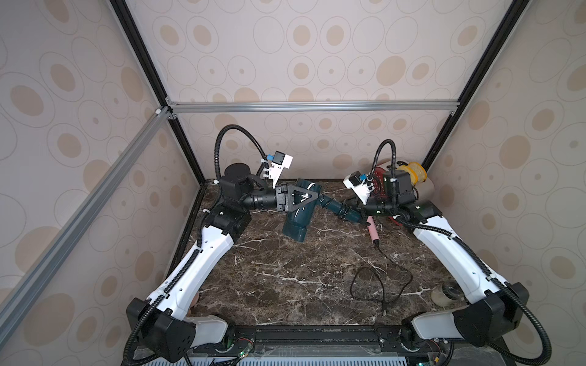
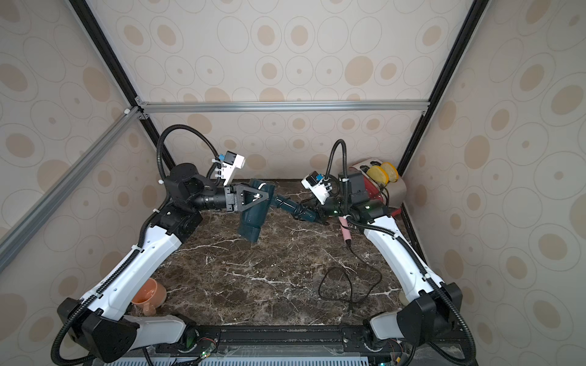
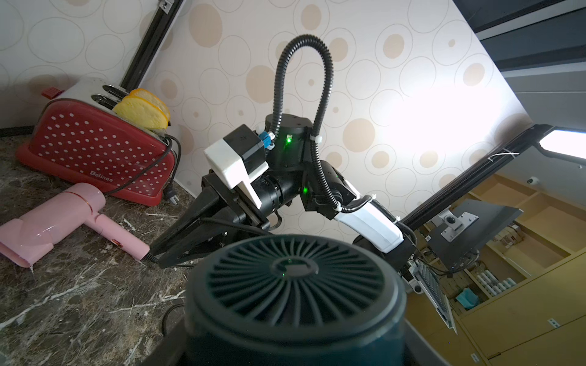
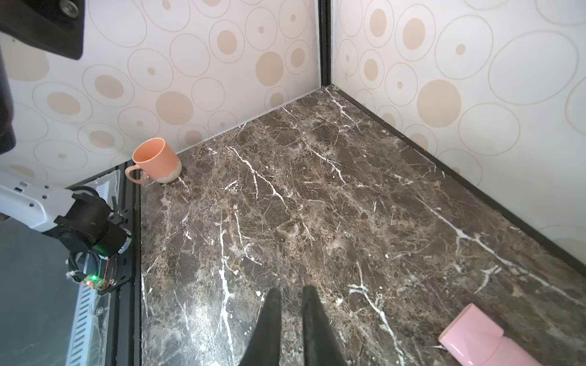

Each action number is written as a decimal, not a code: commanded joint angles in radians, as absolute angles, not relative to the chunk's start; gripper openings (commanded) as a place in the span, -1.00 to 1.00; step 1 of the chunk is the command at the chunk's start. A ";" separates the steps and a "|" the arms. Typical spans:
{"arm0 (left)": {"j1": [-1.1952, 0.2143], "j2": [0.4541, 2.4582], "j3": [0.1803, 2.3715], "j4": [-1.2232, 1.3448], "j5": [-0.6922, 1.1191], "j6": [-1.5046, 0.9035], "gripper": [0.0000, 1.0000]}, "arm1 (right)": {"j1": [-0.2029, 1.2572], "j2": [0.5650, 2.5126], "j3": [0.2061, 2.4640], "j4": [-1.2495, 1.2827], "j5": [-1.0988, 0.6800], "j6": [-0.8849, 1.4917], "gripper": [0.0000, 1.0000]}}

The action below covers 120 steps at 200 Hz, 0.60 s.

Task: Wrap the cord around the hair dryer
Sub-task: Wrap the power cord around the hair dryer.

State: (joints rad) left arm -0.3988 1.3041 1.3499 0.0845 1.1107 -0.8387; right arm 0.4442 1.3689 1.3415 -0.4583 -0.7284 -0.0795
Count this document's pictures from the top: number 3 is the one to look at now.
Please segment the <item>dark green hair dryer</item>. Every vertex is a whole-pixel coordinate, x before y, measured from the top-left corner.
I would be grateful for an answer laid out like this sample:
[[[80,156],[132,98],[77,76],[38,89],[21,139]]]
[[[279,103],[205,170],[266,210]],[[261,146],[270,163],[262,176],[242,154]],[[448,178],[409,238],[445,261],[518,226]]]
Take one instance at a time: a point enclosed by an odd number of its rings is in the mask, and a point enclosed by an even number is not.
[[[190,365],[400,365],[406,294],[396,271],[320,236],[226,246],[191,272]]]

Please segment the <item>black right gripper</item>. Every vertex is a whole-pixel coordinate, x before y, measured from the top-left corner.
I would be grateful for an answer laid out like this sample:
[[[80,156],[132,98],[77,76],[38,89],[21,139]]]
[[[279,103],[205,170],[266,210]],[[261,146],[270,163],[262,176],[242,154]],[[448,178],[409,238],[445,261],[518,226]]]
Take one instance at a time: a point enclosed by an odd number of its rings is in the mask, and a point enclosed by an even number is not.
[[[239,240],[270,235],[263,229],[270,227],[268,216],[284,204],[283,191],[278,182],[268,175],[261,175],[251,186],[261,200],[260,208],[242,189],[228,188],[210,170],[202,179],[200,195],[186,213],[150,245],[149,254],[155,256],[155,263],[160,268],[189,267],[186,262],[203,259]],[[213,208],[224,207],[233,211],[236,224],[203,219]]]

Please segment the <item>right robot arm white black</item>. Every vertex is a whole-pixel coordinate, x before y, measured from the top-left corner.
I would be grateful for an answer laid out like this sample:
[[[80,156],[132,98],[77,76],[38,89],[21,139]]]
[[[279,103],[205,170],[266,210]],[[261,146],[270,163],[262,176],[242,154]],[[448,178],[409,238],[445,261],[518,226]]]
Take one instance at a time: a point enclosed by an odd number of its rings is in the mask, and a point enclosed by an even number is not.
[[[314,119],[283,111],[287,67],[304,47],[315,50],[324,66]],[[290,41],[277,65],[272,113],[260,131],[241,125],[204,150],[210,171],[202,179],[201,193],[154,241],[146,258],[161,268],[181,267],[224,244],[265,236],[269,216],[300,199],[307,212],[349,227],[357,233],[358,245],[381,256],[396,271],[404,271],[415,251],[412,230],[320,158],[321,128],[333,80],[331,53],[320,38],[304,34]]]

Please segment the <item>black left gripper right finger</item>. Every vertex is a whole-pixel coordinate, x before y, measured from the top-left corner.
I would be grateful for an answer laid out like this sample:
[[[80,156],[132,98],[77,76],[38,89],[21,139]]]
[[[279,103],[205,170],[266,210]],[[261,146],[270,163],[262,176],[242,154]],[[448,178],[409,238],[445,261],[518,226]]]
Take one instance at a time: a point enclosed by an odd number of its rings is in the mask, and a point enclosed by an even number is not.
[[[404,321],[404,364],[407,366],[450,366],[408,321]]]

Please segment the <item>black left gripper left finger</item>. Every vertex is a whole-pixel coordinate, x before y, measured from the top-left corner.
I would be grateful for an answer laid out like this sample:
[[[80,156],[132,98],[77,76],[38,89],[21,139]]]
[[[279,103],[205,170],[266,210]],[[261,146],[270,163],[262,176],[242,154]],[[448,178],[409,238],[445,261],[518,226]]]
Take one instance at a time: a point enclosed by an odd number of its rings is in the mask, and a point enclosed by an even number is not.
[[[187,332],[174,329],[146,357],[141,366],[183,366],[188,364],[186,358]]]

